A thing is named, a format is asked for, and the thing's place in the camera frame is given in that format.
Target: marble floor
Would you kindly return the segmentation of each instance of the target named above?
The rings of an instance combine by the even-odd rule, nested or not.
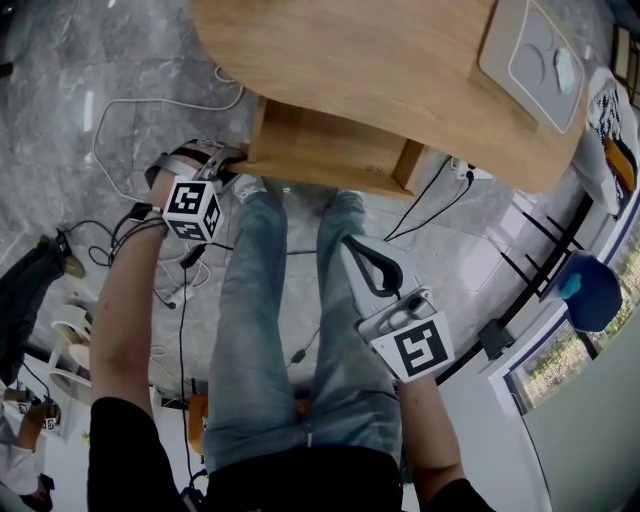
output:
[[[612,17],[604,0],[549,0],[568,25],[582,51],[587,45],[606,64],[611,52]],[[190,19],[189,0],[18,0],[9,18],[0,20],[3,60],[14,62],[9,79],[0,80],[0,271],[6,271],[32,247],[42,233],[93,218],[113,226],[130,208],[118,196],[92,156],[97,125],[114,98],[171,98],[206,106],[229,104],[237,84],[215,79],[215,64],[201,48]],[[235,144],[248,140],[255,97],[247,92],[225,112],[204,112],[161,103],[117,104],[108,111],[97,141],[97,154],[117,186],[126,194],[144,193],[143,170],[161,151],[193,137]],[[444,155],[432,154],[423,179],[437,171]],[[317,212],[327,191],[283,184],[289,217],[290,249],[314,247]],[[454,197],[460,182],[443,172],[411,212],[411,227]],[[526,268],[524,253],[542,259],[548,241],[525,223],[522,211],[536,217],[552,215],[566,221],[580,194],[568,170],[549,194],[526,195],[494,180],[477,180],[455,207],[420,231],[397,240],[417,258],[433,286],[436,306],[445,311],[457,353],[475,341],[478,330],[522,289],[516,274],[501,260],[507,252]],[[410,206],[367,196],[366,229],[386,235]],[[230,219],[220,235],[233,243],[239,204],[225,197]],[[65,302],[91,305],[97,299],[105,270],[87,256],[91,245],[107,245],[98,228],[85,226],[71,236],[75,253],[86,265],[83,282],[63,278],[50,288],[32,343],[50,349],[49,325],[55,308]],[[182,252],[168,240],[163,258]],[[187,308],[185,370],[205,381],[215,343],[220,288],[229,262],[222,249],[204,257],[210,278],[197,289]],[[159,269],[157,288],[176,289],[181,271],[167,263]],[[202,270],[198,281],[207,276]],[[291,256],[280,318],[287,361],[309,340],[319,317],[317,275],[313,256]],[[156,303],[153,343],[167,349],[150,366],[163,389],[178,389],[177,331],[180,314]],[[290,368],[294,380],[313,373],[317,352]]]

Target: window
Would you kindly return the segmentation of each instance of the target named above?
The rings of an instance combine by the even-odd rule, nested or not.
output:
[[[620,311],[599,333],[578,333],[568,318],[563,318],[511,369],[505,382],[521,414],[538,407],[606,349],[640,304],[640,215],[632,221],[608,265],[620,282]]]
[[[520,412],[535,409],[558,387],[580,373],[591,361],[582,339],[567,319],[506,377]]]
[[[628,237],[622,242],[609,266],[618,274],[622,290],[622,307],[607,328],[589,337],[600,349],[607,347],[624,327],[640,303],[640,222],[635,222]]]

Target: wooden tabletop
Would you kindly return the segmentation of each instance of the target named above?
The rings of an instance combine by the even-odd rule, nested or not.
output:
[[[552,189],[584,128],[539,125],[478,68],[494,0],[193,0],[202,44],[268,98],[366,123]]]

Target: black cable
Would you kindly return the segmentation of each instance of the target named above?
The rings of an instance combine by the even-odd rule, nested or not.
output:
[[[104,258],[105,258],[104,262],[98,261],[97,259],[95,259],[93,254],[91,254],[91,251],[100,251],[102,254],[104,254]],[[92,245],[91,247],[89,247],[89,250],[87,251],[87,253],[89,254],[89,259],[91,261],[93,261],[93,263],[98,265],[99,267],[108,267],[109,266],[109,253],[107,251],[105,251],[102,247],[99,247],[97,245]]]
[[[104,231],[106,231],[109,236],[112,236],[112,234],[113,234],[113,232],[108,227],[106,227],[102,222],[99,222],[99,221],[93,220],[93,219],[82,220],[82,221],[78,222],[77,224],[73,225],[72,227],[70,227],[69,229],[65,229],[63,231],[63,233],[65,233],[65,234],[66,233],[71,233],[72,231],[75,231],[80,226],[84,226],[85,224],[95,224],[96,226],[99,226]]]
[[[184,271],[184,287],[183,287],[183,301],[182,301],[182,318],[180,318],[180,330],[178,331],[178,347],[180,349],[180,395],[182,398],[182,403],[185,403],[184,396],[184,360],[182,357],[182,329],[184,328],[184,315],[187,311],[187,269],[183,268]],[[185,415],[184,408],[182,409],[182,426],[184,427],[184,447],[187,451],[187,469],[189,470],[189,487],[193,489],[193,473],[191,471],[191,456],[189,455],[189,439],[187,437],[187,417]]]
[[[29,367],[27,366],[27,363],[25,363],[25,362],[24,362],[24,360],[22,361],[22,366],[24,366],[24,367],[27,369],[27,371],[28,371],[31,375],[33,375],[33,377],[34,377],[34,378],[35,378],[35,379],[36,379],[40,384],[42,384],[42,385],[44,386],[44,389],[46,389],[46,390],[47,390],[47,401],[48,401],[48,402],[51,402],[51,393],[49,392],[49,386],[47,386],[47,385],[46,385],[46,384],[45,384],[45,383],[40,379],[40,377],[38,377],[35,373],[33,373],[33,372],[31,371],[31,368],[29,368]]]
[[[444,162],[442,162],[442,165],[440,166],[440,169],[438,169],[438,172],[436,173],[436,175],[431,178],[431,181],[429,182],[429,184],[425,187],[425,189],[422,191],[422,193],[418,196],[418,199],[416,199],[413,204],[409,207],[409,209],[404,213],[404,215],[402,216],[402,218],[400,219],[400,222],[398,222],[398,225],[393,228],[393,231],[391,231],[391,233],[389,233],[385,238],[385,242],[388,242],[389,239],[391,239],[391,236],[393,236],[393,234],[398,231],[398,229],[400,229],[400,226],[402,226],[402,223],[404,222],[404,220],[409,216],[409,214],[411,213],[411,210],[413,210],[417,204],[420,202],[420,199],[423,198],[423,196],[427,193],[427,190],[429,190],[431,188],[431,185],[433,185],[433,183],[438,179],[438,177],[440,176],[440,174],[442,173],[442,170],[444,169],[444,167],[447,165],[447,163],[449,163],[451,161],[451,157],[448,156],[447,158],[444,159]]]
[[[320,332],[320,327],[316,329],[316,332],[313,333],[313,336],[311,336],[311,339],[309,339],[309,341],[304,346],[304,348],[301,348],[291,356],[291,359],[289,360],[289,363],[285,366],[285,368],[289,368],[292,364],[298,364],[302,362],[302,360],[307,356],[307,350],[311,348],[311,345],[313,345],[313,342],[315,341],[319,332]]]
[[[124,223],[124,221],[126,221],[128,218],[132,217],[132,214],[137,214],[139,213],[138,210],[129,212],[127,215],[125,215],[117,224],[116,229],[119,230],[120,227],[122,226],[122,224]],[[150,226],[149,224],[153,221],[156,221],[153,226]],[[139,231],[143,231],[141,226],[148,226],[148,227],[156,227],[156,226],[160,226],[160,225],[164,225],[164,222],[159,222],[159,219],[147,219],[143,222],[141,222],[140,224],[133,226],[131,229],[129,229],[123,236],[121,239],[117,239],[116,238],[116,233],[117,231],[111,231],[108,227],[106,227],[102,222],[99,222],[97,220],[93,220],[93,219],[86,219],[86,220],[82,220],[76,224],[74,224],[73,226],[71,226],[69,229],[65,229],[62,232],[67,234],[67,233],[71,233],[72,231],[75,231],[76,229],[78,229],[81,226],[84,226],[86,224],[94,224],[100,228],[102,228],[108,235],[109,238],[112,241],[112,244],[115,243],[115,246],[112,245],[111,248],[111,253],[108,253],[107,251],[105,251],[102,247],[98,246],[98,245],[92,245],[89,247],[88,249],[88,255],[89,255],[89,259],[96,264],[99,267],[107,267],[107,268],[111,268],[111,265],[113,264],[113,260],[116,257],[116,255],[118,254],[118,252],[120,251],[120,249],[122,248],[122,245],[129,239],[131,238],[133,235],[135,235],[136,233],[138,233]],[[102,253],[105,257],[104,261],[99,261],[98,259],[95,258],[95,256],[92,254],[92,251],[98,251],[100,253]],[[168,309],[170,310],[174,310],[175,304],[169,304],[167,301],[165,301],[164,299],[162,299],[162,297],[160,297],[160,294],[156,291],[156,289],[153,289],[153,293],[155,294],[155,296],[158,298],[158,300]]]
[[[141,205],[139,208],[135,208],[135,206],[134,206],[134,208],[129,213],[127,213],[124,217],[122,217],[118,221],[118,223],[116,224],[116,227],[113,229],[113,234],[111,235],[111,249],[112,250],[113,250],[114,245],[116,244],[116,239],[118,238],[118,232],[120,231],[120,228],[122,227],[122,225],[125,222],[127,222],[129,219],[137,218],[140,213],[145,213],[146,214],[146,213],[150,212],[151,209],[152,208],[151,208],[150,205]],[[158,219],[145,219],[140,224],[146,224],[151,220],[158,220]]]
[[[166,226],[165,222],[161,219],[148,219],[137,226],[133,226],[129,231],[127,231],[119,241],[116,241],[116,246],[111,248],[111,258],[110,265],[113,265],[114,260],[118,256],[118,253],[122,249],[123,245],[127,240],[129,240],[133,235],[136,235],[142,231],[146,231],[147,229],[157,228],[160,226]]]
[[[215,245],[216,247],[220,247],[220,249],[226,249],[227,251],[233,251],[233,247],[229,247],[228,245],[219,244],[217,242],[211,242],[211,245]]]
[[[171,311],[173,311],[174,309],[176,309],[176,305],[173,302],[167,302],[166,300],[164,300],[162,297],[160,297],[160,294],[158,293],[158,291],[154,288],[153,289],[153,294],[158,298],[158,300],[167,307],[167,309],[170,309]]]
[[[471,184],[473,183],[473,178],[469,179],[469,183],[467,185],[467,188],[465,189],[465,191],[460,194],[458,197],[456,197],[453,201],[451,201],[447,206],[445,206],[442,210],[440,210],[439,212],[433,214],[431,217],[429,217],[427,220],[425,220],[424,222],[422,222],[421,224],[418,224],[416,227],[411,228],[411,229],[407,229],[406,231],[403,231],[402,233],[398,233],[395,236],[392,236],[391,238],[386,239],[386,242],[391,242],[392,240],[395,240],[396,238],[400,238],[401,236],[404,235],[408,235],[409,233],[413,233],[414,231],[417,231],[418,229],[426,226],[427,224],[429,224],[429,222],[431,222],[433,219],[435,219],[436,217],[438,217],[439,215],[443,214],[444,212],[446,212],[449,208],[451,208],[454,204],[456,204],[458,201],[460,201],[460,199],[462,199],[465,194],[467,192],[469,192],[469,189],[471,188]]]
[[[307,251],[291,251],[287,253],[287,256],[300,256],[302,254],[315,254],[318,251],[309,249]]]

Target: jeans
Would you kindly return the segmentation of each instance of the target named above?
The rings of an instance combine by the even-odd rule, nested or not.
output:
[[[391,376],[355,329],[340,240],[363,233],[362,199],[338,195],[320,225],[317,264],[322,305],[311,411],[299,418],[287,377],[278,314],[287,219],[273,195],[244,206],[220,301],[202,437],[207,471],[294,448],[348,445],[400,458],[400,407]]]
[[[60,251],[39,243],[0,279],[0,380],[7,386],[18,378],[47,290],[63,274]]]

